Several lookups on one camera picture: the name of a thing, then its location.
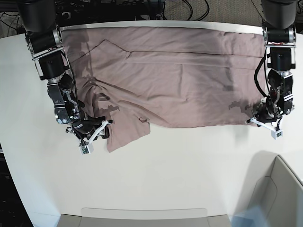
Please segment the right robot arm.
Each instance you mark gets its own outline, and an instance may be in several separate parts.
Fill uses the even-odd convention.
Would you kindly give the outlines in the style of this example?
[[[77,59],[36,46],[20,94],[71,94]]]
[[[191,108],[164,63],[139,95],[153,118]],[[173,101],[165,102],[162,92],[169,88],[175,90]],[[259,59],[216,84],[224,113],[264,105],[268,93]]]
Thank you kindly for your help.
[[[47,80],[47,92],[54,104],[59,124],[67,124],[67,132],[84,140],[109,137],[105,117],[92,118],[84,113],[78,99],[74,72],[62,43],[56,23],[53,0],[18,0],[17,7],[26,31],[26,42],[41,80]]]

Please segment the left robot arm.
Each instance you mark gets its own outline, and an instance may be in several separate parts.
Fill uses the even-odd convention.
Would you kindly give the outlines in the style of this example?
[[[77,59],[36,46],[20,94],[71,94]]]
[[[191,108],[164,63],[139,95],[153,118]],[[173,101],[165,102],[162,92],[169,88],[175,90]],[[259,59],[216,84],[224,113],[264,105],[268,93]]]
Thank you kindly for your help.
[[[293,75],[295,69],[295,0],[263,0],[262,28],[265,53],[254,73],[254,82],[265,98],[249,120],[259,127],[280,124],[293,110]]]

